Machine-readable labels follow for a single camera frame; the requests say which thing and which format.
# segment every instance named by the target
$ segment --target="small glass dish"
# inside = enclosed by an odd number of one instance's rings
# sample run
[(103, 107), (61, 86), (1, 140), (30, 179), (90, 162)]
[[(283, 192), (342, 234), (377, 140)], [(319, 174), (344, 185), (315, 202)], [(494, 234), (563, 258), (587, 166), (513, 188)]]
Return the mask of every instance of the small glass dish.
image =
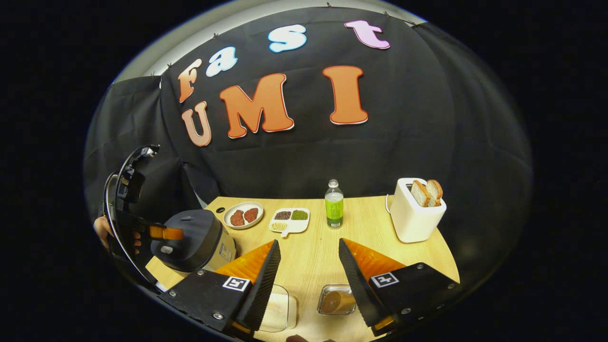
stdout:
[[(324, 311), (329, 307), (333, 308), (330, 309), (331, 312)], [(317, 313), (323, 316), (346, 316), (353, 313), (356, 307), (357, 303), (348, 284), (328, 284), (321, 290)]]
[(296, 316), (297, 301), (295, 297), (289, 295), (289, 292), (281, 285), (274, 284), (259, 330), (281, 332), (285, 329), (292, 329), (295, 327)]

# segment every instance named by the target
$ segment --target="pink letter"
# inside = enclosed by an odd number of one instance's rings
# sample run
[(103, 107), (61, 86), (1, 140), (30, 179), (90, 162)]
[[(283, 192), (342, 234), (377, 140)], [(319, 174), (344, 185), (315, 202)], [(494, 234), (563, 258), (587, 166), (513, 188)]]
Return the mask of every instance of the pink letter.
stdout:
[(388, 49), (390, 44), (386, 40), (378, 40), (374, 32), (382, 33), (380, 27), (370, 26), (365, 20), (356, 20), (349, 23), (344, 23), (344, 26), (351, 27), (357, 34), (357, 38), (361, 43), (376, 49)]

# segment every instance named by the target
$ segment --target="plastic bottle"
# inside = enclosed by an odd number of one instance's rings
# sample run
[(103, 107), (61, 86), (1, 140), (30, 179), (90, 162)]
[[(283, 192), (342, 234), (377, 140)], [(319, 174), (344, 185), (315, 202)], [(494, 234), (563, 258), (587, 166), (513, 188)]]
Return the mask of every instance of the plastic bottle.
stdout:
[(325, 211), (327, 225), (337, 228), (342, 225), (344, 218), (344, 194), (338, 188), (338, 181), (330, 180), (330, 188), (325, 192)]

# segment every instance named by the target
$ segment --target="bottle label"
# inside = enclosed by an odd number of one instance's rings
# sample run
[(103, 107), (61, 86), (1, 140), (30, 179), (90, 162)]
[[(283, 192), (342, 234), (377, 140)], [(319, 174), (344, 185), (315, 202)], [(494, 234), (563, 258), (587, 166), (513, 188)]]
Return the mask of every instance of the bottle label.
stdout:
[(337, 202), (325, 200), (325, 211), (327, 212), (327, 218), (330, 220), (342, 218), (344, 215), (344, 199)]

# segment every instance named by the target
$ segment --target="person's hand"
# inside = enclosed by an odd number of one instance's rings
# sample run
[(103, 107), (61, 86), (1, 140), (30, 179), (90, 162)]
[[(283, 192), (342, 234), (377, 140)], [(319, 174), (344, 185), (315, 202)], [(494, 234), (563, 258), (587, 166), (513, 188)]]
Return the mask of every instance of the person's hand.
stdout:
[[(300, 335), (293, 335), (293, 336), (287, 337), (285, 342), (308, 342), (308, 340), (306, 338), (303, 338)], [(325, 340), (323, 342), (335, 342), (335, 341), (334, 340)]]
[[(110, 251), (110, 246), (108, 245), (108, 234), (114, 237), (112, 233), (112, 229), (110, 228), (110, 224), (108, 223), (108, 219), (105, 216), (98, 217), (93, 223), (93, 229), (97, 236), (99, 236), (99, 240), (101, 241), (103, 247)], [(142, 236), (138, 232), (133, 232), (133, 237), (135, 238), (135, 242), (133, 245), (141, 246), (142, 242), (138, 239), (141, 239)], [(135, 250), (135, 254), (139, 254), (137, 248), (133, 248)]]

